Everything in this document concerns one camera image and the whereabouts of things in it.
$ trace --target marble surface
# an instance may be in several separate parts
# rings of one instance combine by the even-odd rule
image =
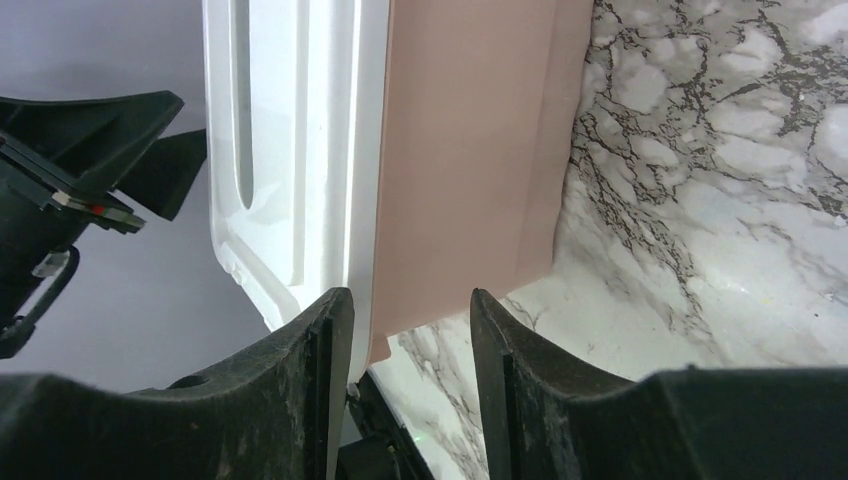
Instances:
[[[593,22],[554,273],[506,306],[634,379],[848,363],[848,2],[612,0]],[[487,478],[467,315],[391,346],[374,372],[436,477]]]

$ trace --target white plastic tray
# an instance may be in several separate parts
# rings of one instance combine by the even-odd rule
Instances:
[[[204,0],[212,239],[277,329],[351,288],[365,371],[389,0]]]

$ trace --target gray marble veining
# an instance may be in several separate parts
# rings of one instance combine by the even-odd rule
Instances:
[[[700,363],[848,361],[846,29],[844,1],[597,3],[563,263]]]
[[[468,315],[389,339],[392,358],[372,367],[436,478],[487,478]]]

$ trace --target black plastic part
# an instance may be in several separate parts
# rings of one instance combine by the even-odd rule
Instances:
[[[0,377],[0,478],[331,479],[353,332],[347,289],[167,390]]]
[[[0,342],[9,347],[0,350],[19,350],[32,334],[17,312],[41,285],[33,271],[50,253],[68,251],[91,223],[141,228],[116,188],[163,218],[177,215],[206,159],[205,131],[157,140],[182,106],[171,92],[0,98]]]
[[[635,384],[488,292],[471,338],[492,479],[848,478],[848,370],[660,372]]]
[[[400,478],[394,448],[380,435],[363,438],[339,450],[336,480],[398,480]]]
[[[144,208],[173,220],[206,161],[206,130],[157,140],[118,184]]]
[[[0,98],[0,130],[26,147],[16,159],[23,168],[57,190],[96,201],[182,107],[179,97],[164,91],[72,102]]]
[[[433,480],[433,475],[415,446],[409,431],[397,421],[374,379],[371,378],[371,374],[366,372],[356,387],[357,395],[348,395],[348,410],[363,439],[380,439],[391,449],[389,453],[392,461],[397,465],[398,473],[397,477],[391,478]],[[340,463],[346,460],[347,457],[339,458]],[[350,465],[349,468],[351,471],[360,472],[360,475],[367,473],[359,470],[357,465]],[[360,478],[370,477],[350,477],[349,480]]]

